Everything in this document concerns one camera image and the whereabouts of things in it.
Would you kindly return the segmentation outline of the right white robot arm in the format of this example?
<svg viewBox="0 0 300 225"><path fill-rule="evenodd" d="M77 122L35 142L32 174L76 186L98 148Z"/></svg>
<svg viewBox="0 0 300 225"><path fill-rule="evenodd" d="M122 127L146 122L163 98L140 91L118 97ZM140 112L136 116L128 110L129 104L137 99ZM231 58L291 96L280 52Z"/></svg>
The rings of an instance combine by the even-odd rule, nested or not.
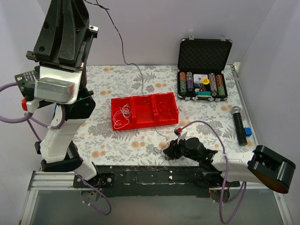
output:
<svg viewBox="0 0 300 225"><path fill-rule="evenodd" d="M269 189L287 194L296 169L295 163L266 146L253 151L227 153L204 147L198 138L172 140L163 151L170 159L186 157L196 161L206 172L213 172L217 186L245 181L264 184Z"/></svg>

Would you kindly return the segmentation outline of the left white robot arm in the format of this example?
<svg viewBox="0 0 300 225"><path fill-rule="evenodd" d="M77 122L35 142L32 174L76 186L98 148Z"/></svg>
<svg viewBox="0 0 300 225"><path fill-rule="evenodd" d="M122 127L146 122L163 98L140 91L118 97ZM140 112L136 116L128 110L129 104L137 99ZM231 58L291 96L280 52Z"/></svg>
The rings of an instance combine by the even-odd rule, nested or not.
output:
<svg viewBox="0 0 300 225"><path fill-rule="evenodd" d="M75 172L91 188L99 184L100 176L92 162L81 158L73 138L96 106L86 87L86 62L97 35L82 0L51 1L34 49L26 53L38 66L15 77L27 116L56 106L44 139L35 143L42 170Z"/></svg>

